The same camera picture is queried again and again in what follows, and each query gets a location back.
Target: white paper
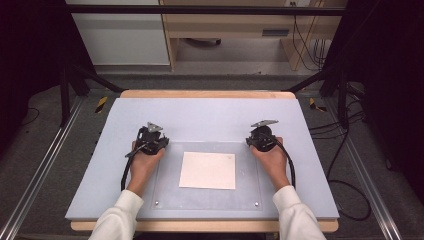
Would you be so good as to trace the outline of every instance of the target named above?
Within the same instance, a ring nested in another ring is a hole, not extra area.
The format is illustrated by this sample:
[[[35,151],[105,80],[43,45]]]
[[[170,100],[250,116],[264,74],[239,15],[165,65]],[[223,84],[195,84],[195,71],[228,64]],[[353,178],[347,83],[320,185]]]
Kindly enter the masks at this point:
[[[179,186],[236,189],[235,154],[184,152]]]

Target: wall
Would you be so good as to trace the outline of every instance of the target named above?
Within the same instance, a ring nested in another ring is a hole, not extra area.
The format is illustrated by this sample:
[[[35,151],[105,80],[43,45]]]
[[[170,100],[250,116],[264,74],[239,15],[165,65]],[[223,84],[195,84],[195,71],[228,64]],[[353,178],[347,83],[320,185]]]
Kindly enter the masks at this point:
[[[66,0],[68,4],[158,5],[157,0]],[[169,65],[159,14],[72,14],[94,65]]]

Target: black curtain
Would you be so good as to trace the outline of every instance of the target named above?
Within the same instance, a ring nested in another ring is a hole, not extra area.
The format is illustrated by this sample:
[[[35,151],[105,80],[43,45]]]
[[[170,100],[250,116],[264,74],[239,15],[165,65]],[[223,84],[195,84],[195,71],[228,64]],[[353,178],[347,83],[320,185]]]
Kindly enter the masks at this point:
[[[64,0],[0,1],[0,154],[11,143],[28,110],[28,100],[56,86],[65,67],[95,72],[70,13],[47,5]],[[87,92],[84,80],[69,79]]]

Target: wire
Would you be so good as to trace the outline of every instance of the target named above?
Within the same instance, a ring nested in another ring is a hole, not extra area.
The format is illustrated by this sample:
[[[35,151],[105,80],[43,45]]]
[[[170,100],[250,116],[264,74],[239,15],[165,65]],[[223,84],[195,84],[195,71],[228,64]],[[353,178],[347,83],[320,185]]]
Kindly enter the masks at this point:
[[[367,203],[367,213],[363,217],[353,217],[353,216],[350,216],[347,213],[343,212],[343,210],[339,210],[339,213],[340,214],[342,214],[343,216],[345,216],[345,217],[347,217],[347,218],[349,218],[351,220],[354,220],[354,221],[364,221],[367,218],[369,218],[369,216],[371,215],[371,204],[370,204],[370,201],[368,200],[367,196],[365,196],[365,194],[363,192],[361,192],[361,190],[359,190],[357,187],[353,186],[350,183],[347,183],[347,182],[344,182],[344,181],[340,181],[340,180],[328,180],[328,183],[339,183],[339,184],[343,184],[343,185],[346,185],[346,186],[352,188],[357,193],[359,193],[365,199],[365,202]]]
[[[128,157],[127,165],[125,165],[124,174],[122,175],[122,179],[121,179],[121,191],[125,189],[125,183],[127,181],[128,171],[130,170],[130,166],[134,160],[134,156],[135,156],[135,153],[137,153],[137,151],[138,150],[136,149],[136,144],[134,144],[133,150],[131,151],[131,153],[127,155],[129,157]]]
[[[351,119],[351,118],[353,118],[353,117],[356,117],[356,116],[360,116],[360,115],[362,115],[363,114],[363,111],[359,111],[359,112],[357,112],[357,113],[355,113],[355,114],[353,114],[352,116],[350,116],[348,119]],[[369,218],[369,216],[371,215],[371,204],[370,204],[370,202],[369,202],[369,200],[368,200],[368,198],[365,196],[365,194],[361,191],[361,190],[359,190],[357,187],[355,187],[355,186],[353,186],[352,184],[350,184],[350,183],[347,183],[347,182],[344,182],[344,181],[341,181],[341,180],[335,180],[335,179],[331,179],[330,180],[330,174],[331,174],[331,170],[333,169],[333,167],[334,167],[334,163],[336,162],[336,159],[337,159],[337,157],[339,156],[339,154],[340,154],[340,151],[341,151],[341,149],[342,149],[342,147],[343,147],[343,145],[344,145],[344,143],[346,142],[346,139],[347,139],[347,136],[348,136],[348,134],[349,134],[349,126],[350,126],[350,124],[352,124],[352,123],[350,123],[349,122],[349,124],[347,125],[347,128],[346,128],[346,132],[344,132],[344,133],[342,133],[342,134],[340,134],[339,136],[342,136],[342,135],[344,135],[344,137],[343,137],[343,140],[342,140],[342,142],[340,143],[340,146],[338,147],[338,149],[337,149],[337,151],[336,151],[336,153],[335,153],[335,155],[334,155],[334,157],[333,157],[333,159],[331,160],[331,163],[330,163],[330,167],[328,168],[328,170],[327,170],[327,173],[326,173],[326,179],[327,179],[327,182],[328,183],[338,183],[338,184],[343,184],[343,185],[346,185],[346,186],[348,186],[348,187],[350,187],[350,188],[352,188],[353,190],[355,190],[356,192],[358,192],[364,199],[365,199],[365,201],[366,201],[366,203],[367,203],[367,213],[365,214],[365,216],[363,216],[363,217],[354,217],[354,216],[351,216],[351,215],[349,215],[349,214],[347,214],[347,213],[345,213],[345,212],[343,212],[343,210],[339,210],[339,213],[341,214],[341,215],[343,215],[343,216],[345,216],[345,217],[347,217],[347,218],[349,218],[349,219],[351,219],[351,220],[354,220],[354,221],[364,221],[364,220],[366,220],[366,219],[368,219]]]
[[[28,125],[28,124],[30,124],[30,123],[32,123],[32,122],[34,122],[34,121],[35,121],[35,119],[37,119],[37,118],[38,118],[38,116],[40,115],[40,110],[38,110],[38,109],[36,109],[36,108],[28,108],[28,110],[35,110],[35,111],[37,111],[37,115],[36,115],[33,119],[31,119],[31,121],[26,122],[26,123],[22,123],[22,124],[21,124],[21,126],[25,126],[25,125]]]
[[[321,46],[320,46],[320,51],[318,54],[318,43],[321,42]],[[313,51],[313,56],[314,59],[312,59],[313,61],[315,61],[315,63],[318,65],[319,70],[321,71],[323,66],[324,66],[324,62],[326,57],[324,57],[324,53],[325,53],[325,44],[326,41],[325,39],[315,39],[315,43],[314,43],[314,51]]]
[[[311,133],[311,136],[313,136],[313,135],[320,135],[320,134],[324,134],[324,133],[329,133],[329,132],[332,132],[334,130],[337,130],[338,128],[339,128],[339,126],[336,126],[336,127],[332,128],[332,129],[327,130],[327,131],[324,131],[324,132]]]
[[[337,137],[340,137],[340,136],[343,136],[343,135],[345,135],[346,133],[340,133],[339,135],[336,135],[336,136],[332,136],[332,137],[313,137],[312,139],[335,139],[335,138],[337,138]]]
[[[353,104],[355,104],[355,103],[361,103],[361,100],[354,100],[354,101],[350,102],[350,103],[346,106],[346,108],[349,108],[350,106],[352,106],[352,105],[353,105]]]
[[[283,150],[283,152],[287,156],[287,159],[288,159],[288,162],[289,162],[290,175],[291,175],[291,184],[296,189],[296,171],[294,169],[294,164],[293,164],[293,161],[292,161],[289,153],[284,148],[283,144],[281,144],[277,139],[275,139],[275,137],[268,136],[265,133],[259,133],[259,134],[261,134],[261,135],[265,136],[266,138],[270,139],[273,143],[275,143],[278,147],[280,147],[281,150]]]
[[[350,116],[348,119],[352,119],[352,118],[359,116],[361,114],[364,114],[364,111],[356,112],[356,113],[352,114],[352,116]],[[309,131],[314,131],[314,130],[323,129],[323,128],[327,128],[327,127],[331,127],[331,126],[335,126],[335,125],[339,126],[340,122],[334,122],[334,123],[330,123],[330,124],[326,124],[326,125],[322,125],[322,126],[318,126],[318,127],[312,127],[312,128],[308,128],[308,129],[309,129]]]
[[[311,68],[309,68],[308,66],[306,66],[305,61],[303,60],[302,55],[300,54],[299,50],[298,50],[298,49],[297,49],[297,47],[296,47],[296,43],[294,42],[294,35],[295,35],[295,33],[296,33],[296,30],[297,30],[297,31],[298,31],[298,34],[299,34],[299,36],[300,36],[300,38],[302,39],[302,42],[303,42],[303,44],[304,44],[304,46],[305,46],[305,48],[306,48],[306,51],[307,51],[307,53],[308,53],[309,57],[311,58],[312,62],[313,62],[313,63],[314,63],[314,64],[318,67],[318,65],[317,65],[317,64],[313,61],[313,59],[312,59],[312,57],[311,57],[311,54],[309,53],[308,47],[306,46],[306,43],[303,41],[302,34],[300,33],[300,31],[299,31],[299,29],[298,29],[298,27],[297,27],[296,15],[294,15],[293,17],[294,17],[294,24],[293,24],[293,38],[292,38],[292,41],[293,41],[294,49],[296,50],[297,54],[299,55],[300,60],[301,60],[301,61],[302,61],[302,63],[303,63],[303,66],[305,66],[305,68],[306,68],[306,69],[308,69],[308,70],[310,70],[310,71],[319,71],[319,69],[311,69]]]

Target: white shirt cuff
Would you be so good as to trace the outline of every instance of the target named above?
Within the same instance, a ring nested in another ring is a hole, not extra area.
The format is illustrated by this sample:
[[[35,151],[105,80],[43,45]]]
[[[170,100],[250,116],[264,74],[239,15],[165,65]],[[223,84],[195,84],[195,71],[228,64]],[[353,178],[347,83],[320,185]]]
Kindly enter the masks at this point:
[[[122,209],[132,215],[132,219],[135,219],[141,206],[143,206],[144,200],[141,199],[137,194],[123,190],[115,203],[115,207]]]
[[[281,213],[286,208],[301,203],[296,190],[293,186],[290,185],[278,190],[274,194],[272,200],[274,201],[274,204],[277,207],[279,213]]]

